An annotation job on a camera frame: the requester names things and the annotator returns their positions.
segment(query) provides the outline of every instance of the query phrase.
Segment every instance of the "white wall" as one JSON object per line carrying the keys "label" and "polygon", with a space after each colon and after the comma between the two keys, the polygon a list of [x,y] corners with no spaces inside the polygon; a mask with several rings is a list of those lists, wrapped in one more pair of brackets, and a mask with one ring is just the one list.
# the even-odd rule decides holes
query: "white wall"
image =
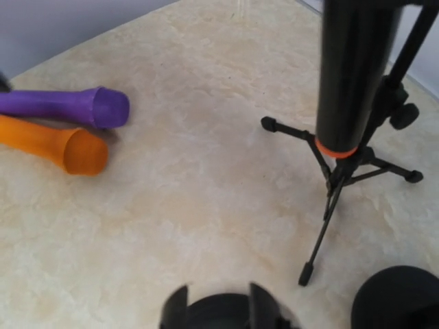
{"label": "white wall", "polygon": [[[391,62],[396,60],[399,51],[404,45],[405,39],[418,18],[419,12],[419,7],[408,6],[404,9],[398,34],[396,35],[393,50],[390,55]],[[409,70],[409,74],[439,99],[439,19],[436,19],[433,28],[430,30],[425,43]]]}
{"label": "white wall", "polygon": [[0,71],[14,77],[74,45],[171,2],[0,1]]}

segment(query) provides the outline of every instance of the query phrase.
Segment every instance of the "black cylinder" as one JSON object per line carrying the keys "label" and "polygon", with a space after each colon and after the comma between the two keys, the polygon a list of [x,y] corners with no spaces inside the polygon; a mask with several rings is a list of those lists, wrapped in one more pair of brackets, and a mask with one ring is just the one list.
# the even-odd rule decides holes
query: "black cylinder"
{"label": "black cylinder", "polygon": [[324,1],[316,125],[323,153],[345,158],[357,149],[400,17],[400,8]]}

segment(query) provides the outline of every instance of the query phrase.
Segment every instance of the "black tube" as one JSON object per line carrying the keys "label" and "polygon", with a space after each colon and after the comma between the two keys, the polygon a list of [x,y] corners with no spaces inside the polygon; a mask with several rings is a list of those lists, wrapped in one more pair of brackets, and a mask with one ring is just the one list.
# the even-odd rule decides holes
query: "black tube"
{"label": "black tube", "polygon": [[356,150],[400,17],[400,8],[325,0],[316,125],[323,153],[345,158]]}
{"label": "black tube", "polygon": [[398,88],[399,84],[404,78],[404,75],[410,68],[410,65],[412,65],[420,46],[422,46],[424,43],[424,40],[433,26],[438,13],[439,7],[424,7],[420,12],[418,19],[416,20],[413,29],[410,32],[410,35],[405,41],[401,54],[396,59],[386,80],[386,83],[390,88]]}

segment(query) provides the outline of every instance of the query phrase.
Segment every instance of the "tripod leg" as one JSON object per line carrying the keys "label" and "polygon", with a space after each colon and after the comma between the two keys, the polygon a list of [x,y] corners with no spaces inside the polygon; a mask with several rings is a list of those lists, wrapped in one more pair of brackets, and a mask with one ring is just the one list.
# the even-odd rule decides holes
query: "tripod leg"
{"label": "tripod leg", "polygon": [[323,176],[327,179],[331,174],[331,169],[328,164],[324,161],[324,158],[318,148],[316,147],[316,143],[314,141],[314,135],[307,130],[299,130],[293,127],[289,127],[287,125],[283,125],[282,123],[278,123],[276,119],[270,117],[263,117],[261,119],[261,125],[263,129],[269,132],[282,132],[286,135],[290,135],[299,139],[306,141],[311,148],[311,151],[314,154],[314,157],[317,159],[320,168],[322,169]]}
{"label": "tripod leg", "polygon": [[327,202],[327,208],[324,212],[324,218],[323,218],[323,226],[320,231],[320,234],[317,238],[316,245],[314,246],[313,252],[311,254],[311,258],[308,262],[305,263],[305,266],[303,267],[302,273],[300,274],[299,278],[299,285],[302,287],[305,287],[308,285],[309,279],[311,278],[311,275],[314,270],[314,260],[316,259],[318,250],[320,249],[320,245],[322,244],[324,235],[327,231],[329,221],[331,220],[332,214],[334,212],[335,206],[337,205],[338,198],[340,197],[340,193],[342,192],[342,188],[344,185],[344,178],[340,180],[338,185],[335,187],[335,190],[333,192],[333,195],[328,196],[328,202]]}
{"label": "tripod leg", "polygon": [[409,183],[417,183],[424,178],[423,174],[420,171],[410,171],[375,157],[371,158],[369,163],[381,169],[385,169],[386,171],[390,171],[391,173],[394,173],[396,175],[402,176]]}

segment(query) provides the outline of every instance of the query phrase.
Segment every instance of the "black knob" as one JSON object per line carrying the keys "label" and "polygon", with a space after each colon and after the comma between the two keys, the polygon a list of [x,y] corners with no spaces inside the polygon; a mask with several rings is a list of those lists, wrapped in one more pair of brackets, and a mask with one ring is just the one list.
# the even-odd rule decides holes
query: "black knob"
{"label": "black knob", "polygon": [[411,125],[419,117],[419,109],[413,103],[405,104],[392,113],[390,124],[396,130],[402,130]]}

